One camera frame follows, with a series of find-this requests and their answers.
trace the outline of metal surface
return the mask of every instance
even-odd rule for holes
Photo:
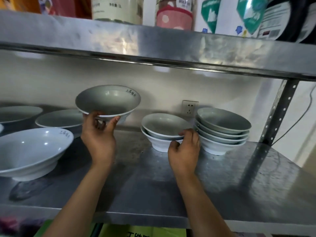
[[[289,79],[281,83],[259,142],[272,146],[299,82],[298,79]]]
[[[316,81],[316,46],[0,11],[0,48]]]
[[[115,137],[117,159],[94,221],[188,228],[167,153],[155,151],[140,132],[115,131]],[[257,147],[266,148],[267,156],[255,163]],[[89,166],[89,153],[76,139],[47,176],[25,183],[0,178],[0,216],[54,218]],[[274,149],[247,142],[224,156],[201,150],[196,173],[231,230],[316,233],[316,181]],[[244,188],[246,173],[251,183]]]

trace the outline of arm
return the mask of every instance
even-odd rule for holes
[[[181,145],[171,142],[168,157],[194,236],[233,237],[194,173],[200,151],[199,136],[193,129],[185,130],[183,134]]]
[[[115,157],[113,131],[119,117],[98,128],[99,112],[84,116],[81,139],[87,146],[92,165],[77,190],[58,213],[43,237],[86,237],[98,199]]]

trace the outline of wall socket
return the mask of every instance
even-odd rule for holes
[[[198,104],[199,104],[198,101],[183,100],[181,114],[184,116],[194,117],[194,114],[195,114],[194,111],[198,107]]]

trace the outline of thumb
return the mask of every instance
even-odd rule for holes
[[[180,143],[177,141],[172,141],[170,143],[169,149],[168,149],[168,153],[169,152],[177,152],[178,151],[178,147],[179,147]]]
[[[119,121],[120,118],[121,118],[120,116],[113,117],[113,118],[110,120],[110,122],[106,125],[104,131],[105,131],[105,132],[110,132],[110,133],[113,134],[114,129],[115,129],[115,127],[116,127],[116,124],[118,123],[118,121]]]

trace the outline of cable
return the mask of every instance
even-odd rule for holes
[[[313,103],[312,93],[313,93],[315,87],[316,87],[316,84],[314,85],[313,89],[312,89],[311,92],[309,93],[310,101],[309,101],[309,105],[308,105],[306,111],[305,111],[305,112],[303,113],[303,115],[294,123],[294,125],[292,125],[292,126],[290,127],[290,129],[288,129],[288,130],[287,130],[279,139],[277,139],[271,146],[273,146],[273,145],[274,145],[275,143],[277,143],[281,138],[283,138],[283,137],[304,117],[304,115],[309,111],[309,109],[310,109],[310,107],[311,107],[311,105],[312,105],[312,103]]]

